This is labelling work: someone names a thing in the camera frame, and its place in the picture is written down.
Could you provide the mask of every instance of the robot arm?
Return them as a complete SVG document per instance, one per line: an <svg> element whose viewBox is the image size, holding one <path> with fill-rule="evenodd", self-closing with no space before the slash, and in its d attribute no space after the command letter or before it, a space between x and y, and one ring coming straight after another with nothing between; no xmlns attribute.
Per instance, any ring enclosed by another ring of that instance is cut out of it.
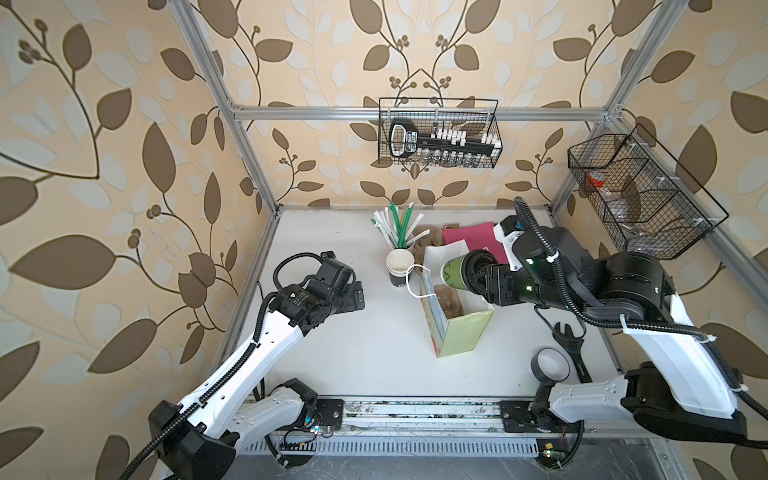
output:
<svg viewBox="0 0 768 480"><path fill-rule="evenodd" d="M524 218L510 216L495 228L508 263L471 252L466 258L474 265L465 269L465 285L496 305L533 303L570 310L582 327L586 322L620 328L650 358L607 382L542 383L531 410L548 425L544 428L553 420L561 425L628 417L669 439L765 448L765 442L747 440L745 418L737 410L737 395L743 393L727 378L733 372L711 353L715 339L690 321L659 260L638 252L595 260L565 228L533 228L535 219L519 200Z"/></svg>
<svg viewBox="0 0 768 480"><path fill-rule="evenodd" d="M283 288L277 274L298 257L316 258L320 268L301 284ZM128 465L121 480L130 478L155 449L179 478L219 479L242 445L297 420L305 427L316 426L317 394L297 379L238 409L266 372L310 330L333 314L365 308L362 283L333 252L294 255L277 267L273 280L279 290L267 295L260 306L252 305L248 313L257 317L253 338L177 405L163 401L155 407L149 417L153 440Z"/></svg>

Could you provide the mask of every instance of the black hanging basket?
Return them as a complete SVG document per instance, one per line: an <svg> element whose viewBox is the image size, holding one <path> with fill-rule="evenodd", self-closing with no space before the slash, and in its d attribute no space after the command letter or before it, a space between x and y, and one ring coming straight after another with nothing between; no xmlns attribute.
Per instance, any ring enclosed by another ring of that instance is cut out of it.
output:
<svg viewBox="0 0 768 480"><path fill-rule="evenodd" d="M657 164L649 153L654 147L674 172ZM728 218L720 202L640 124L629 135L604 134L569 148L568 168L620 251L672 260Z"/></svg>
<svg viewBox="0 0 768 480"><path fill-rule="evenodd" d="M379 99L379 163L493 168L502 154L498 101Z"/></svg>

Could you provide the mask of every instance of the paper cup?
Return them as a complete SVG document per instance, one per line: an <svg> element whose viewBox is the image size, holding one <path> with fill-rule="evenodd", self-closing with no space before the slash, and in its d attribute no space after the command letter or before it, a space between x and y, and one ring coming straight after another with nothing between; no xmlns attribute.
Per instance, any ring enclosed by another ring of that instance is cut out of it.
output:
<svg viewBox="0 0 768 480"><path fill-rule="evenodd" d="M392 285L406 285L406 272L414 262L413 253L404 248L398 248L387 253L386 269L389 271L389 281L392 282Z"/></svg>

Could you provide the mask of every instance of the brown leaf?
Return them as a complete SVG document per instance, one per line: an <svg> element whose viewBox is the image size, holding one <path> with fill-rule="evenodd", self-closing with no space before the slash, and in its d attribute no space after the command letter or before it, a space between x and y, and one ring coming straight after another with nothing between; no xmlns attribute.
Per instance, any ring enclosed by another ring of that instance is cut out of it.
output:
<svg viewBox="0 0 768 480"><path fill-rule="evenodd" d="M150 319L140 319L123 328L98 353L88 367L92 373L112 373L124 369L147 351L157 333L157 324Z"/></svg>
<svg viewBox="0 0 768 480"><path fill-rule="evenodd" d="M637 134L648 143L649 147L656 146L656 125L647 117L637 117L635 124L639 125Z"/></svg>
<svg viewBox="0 0 768 480"><path fill-rule="evenodd" d="M735 91L730 95L730 111L736 123L751 134L768 130L768 100L765 98Z"/></svg>
<svg viewBox="0 0 768 480"><path fill-rule="evenodd" d="M479 134L485 128L485 124L478 121L473 121L468 124L463 124L459 127L460 130L467 132L467 137L474 137Z"/></svg>
<svg viewBox="0 0 768 480"><path fill-rule="evenodd" d="M181 361L179 365L189 362L195 353L200 349L200 344L203 342L205 336L205 329L202 325L198 325L190 333L190 337L187 339L187 345L184 346L184 351L181 353Z"/></svg>
<svg viewBox="0 0 768 480"><path fill-rule="evenodd" d="M471 45L456 45L456 49L453 52L453 61L462 70L473 71L480 69L480 59Z"/></svg>
<svg viewBox="0 0 768 480"><path fill-rule="evenodd" d="M563 129L559 128L555 132L553 132L552 135L549 136L546 142L544 142L544 148L549 150L550 148L557 145L562 138L563 138Z"/></svg>
<svg viewBox="0 0 768 480"><path fill-rule="evenodd" d="M154 186L164 194L167 193L176 180L176 162L165 135L155 123L144 135L141 157L147 176Z"/></svg>
<svg viewBox="0 0 768 480"><path fill-rule="evenodd" d="M315 167L315 165L317 165L317 162L315 162L314 160L306 160L301 162L296 169L300 172L308 172L312 170Z"/></svg>
<svg viewBox="0 0 768 480"><path fill-rule="evenodd" d="M654 7L654 0L621 0L611 19L611 30L617 37L639 27Z"/></svg>
<svg viewBox="0 0 768 480"><path fill-rule="evenodd" d="M288 150L288 148L290 148L290 144L288 143L286 136L280 133L280 131L276 128L272 129L272 139L275 140L275 143L280 145L280 148L283 150Z"/></svg>
<svg viewBox="0 0 768 480"><path fill-rule="evenodd" d="M190 58L178 48L166 48L160 52L160 56L168 70L181 80L189 81L194 78L194 67Z"/></svg>
<svg viewBox="0 0 768 480"><path fill-rule="evenodd" d="M0 402L27 376L40 353L40 342L28 343L0 357Z"/></svg>
<svg viewBox="0 0 768 480"><path fill-rule="evenodd" d="M317 200L312 200L307 204L308 207L330 207L331 206L331 200L329 198L318 198Z"/></svg>
<svg viewBox="0 0 768 480"><path fill-rule="evenodd" d="M208 116L205 114L196 115L192 119L192 126L190 127L190 141L192 145L197 145L205 137L205 130L208 128Z"/></svg>
<svg viewBox="0 0 768 480"><path fill-rule="evenodd" d="M216 142L219 144L219 149L224 151L224 123L221 118L214 118L214 133L216 134Z"/></svg>
<svg viewBox="0 0 768 480"><path fill-rule="evenodd" d="M362 181L360 182L360 188L371 197L384 197L386 195L384 187L374 182Z"/></svg>
<svg viewBox="0 0 768 480"><path fill-rule="evenodd" d="M696 13L708 12L712 9L712 0L690 0L688 8Z"/></svg>
<svg viewBox="0 0 768 480"><path fill-rule="evenodd" d="M70 28L64 35L64 41L61 43L61 49L64 51L64 59L67 65L74 70L80 70L91 61L91 39L88 33L79 23Z"/></svg>
<svg viewBox="0 0 768 480"><path fill-rule="evenodd" d="M568 197L568 203L566 207L568 207L568 214L573 217L574 212L576 211L576 197L574 197L573 194L571 194L571 196Z"/></svg>
<svg viewBox="0 0 768 480"><path fill-rule="evenodd" d="M705 185L717 166L717 146L712 135L703 125L688 139L675 168L686 187L693 193Z"/></svg>
<svg viewBox="0 0 768 480"><path fill-rule="evenodd" d="M583 60L592 50L592 43L581 37L570 37L555 40L552 44L554 54L561 60Z"/></svg>
<svg viewBox="0 0 768 480"><path fill-rule="evenodd" d="M0 433L0 468L24 453L42 434L40 427L23 427Z"/></svg>
<svg viewBox="0 0 768 480"><path fill-rule="evenodd" d="M217 34L225 38L235 36L237 11L230 0L198 0L197 7L205 21Z"/></svg>
<svg viewBox="0 0 768 480"><path fill-rule="evenodd" d="M0 177L0 225L23 215L38 201L38 187L21 177Z"/></svg>
<svg viewBox="0 0 768 480"><path fill-rule="evenodd" d="M469 180L460 180L458 182L452 182L448 185L445 185L445 188L442 189L442 196L455 197L456 195L463 193L468 186L469 186Z"/></svg>
<svg viewBox="0 0 768 480"><path fill-rule="evenodd" d="M293 43L279 38L268 38L256 44L256 55L264 61L278 62L288 58Z"/></svg>
<svg viewBox="0 0 768 480"><path fill-rule="evenodd" d="M117 130L131 113L131 89L113 91L96 104L96 115L107 130Z"/></svg>
<svg viewBox="0 0 768 480"><path fill-rule="evenodd" d="M621 198L627 201L627 219L629 223L637 223L641 219L643 212L643 199L640 196L640 191L637 189L637 184L632 177L627 175L624 178L624 184L621 188Z"/></svg>
<svg viewBox="0 0 768 480"><path fill-rule="evenodd" d="M460 101L458 105L456 105L457 108L474 108L475 107L475 96L472 95L469 98L465 98L464 100Z"/></svg>
<svg viewBox="0 0 768 480"><path fill-rule="evenodd" d="M658 84L672 81L686 71L690 66L690 63L694 61L694 57L696 57L696 55L689 51L671 51L656 63L654 70L650 73L650 79Z"/></svg>
<svg viewBox="0 0 768 480"><path fill-rule="evenodd" d="M216 266L207 253L195 252L190 255L192 273L205 286L211 286L216 281Z"/></svg>
<svg viewBox="0 0 768 480"><path fill-rule="evenodd" d="M432 205L435 203L435 194L431 190L419 188L419 190L416 191L416 196L419 197L419 201L425 205Z"/></svg>
<svg viewBox="0 0 768 480"><path fill-rule="evenodd" d="M726 478L717 470L717 468L714 468L704 460L694 458L693 461L696 470L699 472L701 480L726 480Z"/></svg>
<svg viewBox="0 0 768 480"><path fill-rule="evenodd" d="M374 160L371 163L371 167L376 167L376 168L388 168L391 166L392 166L392 158L389 158L389 157L381 157L377 160Z"/></svg>
<svg viewBox="0 0 768 480"><path fill-rule="evenodd" d="M179 273L179 291L181 299L192 308L200 308L208 297L205 285L192 273Z"/></svg>
<svg viewBox="0 0 768 480"><path fill-rule="evenodd" d="M568 100L558 100L542 105L541 108L570 108L571 102Z"/></svg>
<svg viewBox="0 0 768 480"><path fill-rule="evenodd" d="M349 0L349 10L360 30L369 35L382 28L382 10L373 0Z"/></svg>
<svg viewBox="0 0 768 480"><path fill-rule="evenodd" d="M227 272L231 272L235 266L235 260L237 260L237 240L232 240L230 249L227 250L227 257L224 259L224 268Z"/></svg>
<svg viewBox="0 0 768 480"><path fill-rule="evenodd" d="M250 179L250 177L245 177L240 181L240 189L248 197L253 195L253 181Z"/></svg>
<svg viewBox="0 0 768 480"><path fill-rule="evenodd" d="M128 446L127 440L119 435L109 435L107 441L104 442L104 447L101 448L101 455L99 455L98 464L96 464L96 480L119 478L125 467L128 466L130 456L131 448Z"/></svg>
<svg viewBox="0 0 768 480"><path fill-rule="evenodd" d="M377 71L384 68L389 61L389 47L387 45L373 45L366 59L362 61L362 69L367 71Z"/></svg>
<svg viewBox="0 0 768 480"><path fill-rule="evenodd" d="M147 7L153 10L162 10L165 8L166 3L167 0L147 0Z"/></svg>
<svg viewBox="0 0 768 480"><path fill-rule="evenodd" d="M85 235L65 235L33 248L9 271L41 285L79 290L107 276L114 261L114 253L102 242Z"/></svg>
<svg viewBox="0 0 768 480"><path fill-rule="evenodd" d="M768 355L752 340L721 323L708 323L701 329L717 337L717 349L732 368L756 379L768 379Z"/></svg>
<svg viewBox="0 0 768 480"><path fill-rule="evenodd" d="M624 55L624 60L621 61L621 68L619 69L620 74L624 74L624 70L627 69L627 65L632 60L632 55L634 55L634 48L627 50L627 54Z"/></svg>
<svg viewBox="0 0 768 480"><path fill-rule="evenodd" d="M216 66L219 68L219 74L224 75L224 62L221 60L221 54L218 50L212 51L211 54L214 56Z"/></svg>
<svg viewBox="0 0 768 480"><path fill-rule="evenodd" d="M152 455L144 460L131 475L131 480L149 480L154 472L154 466L157 464L157 455Z"/></svg>
<svg viewBox="0 0 768 480"><path fill-rule="evenodd" d="M531 189L533 185L531 185L531 182L529 181L519 181L519 182L512 182L510 184L504 184L505 187L507 187L509 190L514 190L516 192L525 192Z"/></svg>
<svg viewBox="0 0 768 480"><path fill-rule="evenodd" d="M379 139L376 129L368 124L351 124L349 127L365 141L377 141Z"/></svg>
<svg viewBox="0 0 768 480"><path fill-rule="evenodd" d="M764 478L768 472L768 462L761 449L750 449L737 445L730 453L730 466L739 480Z"/></svg>
<svg viewBox="0 0 768 480"><path fill-rule="evenodd" d="M501 0L477 0L467 9L464 26L469 33L480 33L488 28L498 13Z"/></svg>
<svg viewBox="0 0 768 480"><path fill-rule="evenodd" d="M406 188L405 190L397 190L394 194L392 194L392 203L395 205L403 205L405 202L408 201L408 197L411 196L411 189Z"/></svg>
<svg viewBox="0 0 768 480"><path fill-rule="evenodd" d="M208 177L208 184L205 186L205 196L203 198L203 210L208 223L214 224L219 219L221 212L221 189L216 174L211 173Z"/></svg>
<svg viewBox="0 0 768 480"><path fill-rule="evenodd" d="M302 192L313 192L323 188L323 184L318 184L317 182L299 182L299 184L296 186Z"/></svg>
<svg viewBox="0 0 768 480"><path fill-rule="evenodd" d="M598 257L605 258L610 256L611 252L608 250L608 247L606 247L604 243L600 242L600 246L598 247Z"/></svg>
<svg viewBox="0 0 768 480"><path fill-rule="evenodd" d="M524 172L533 171L533 164L527 160L518 160L515 162L515 166L518 170L523 170Z"/></svg>
<svg viewBox="0 0 768 480"><path fill-rule="evenodd" d="M755 255L755 261L768 272L768 248Z"/></svg>

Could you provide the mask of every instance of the metal bracket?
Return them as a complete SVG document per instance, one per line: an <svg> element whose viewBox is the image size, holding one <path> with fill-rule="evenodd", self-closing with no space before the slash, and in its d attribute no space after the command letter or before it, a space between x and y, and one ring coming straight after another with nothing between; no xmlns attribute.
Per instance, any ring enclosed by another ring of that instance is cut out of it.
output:
<svg viewBox="0 0 768 480"><path fill-rule="evenodd" d="M542 433L538 427L536 418L531 413L531 402L510 400L499 402L498 406L502 412L502 424L507 433ZM578 426L575 423L565 424L565 433L578 433ZM553 435L559 435L561 432L552 432Z"/></svg>

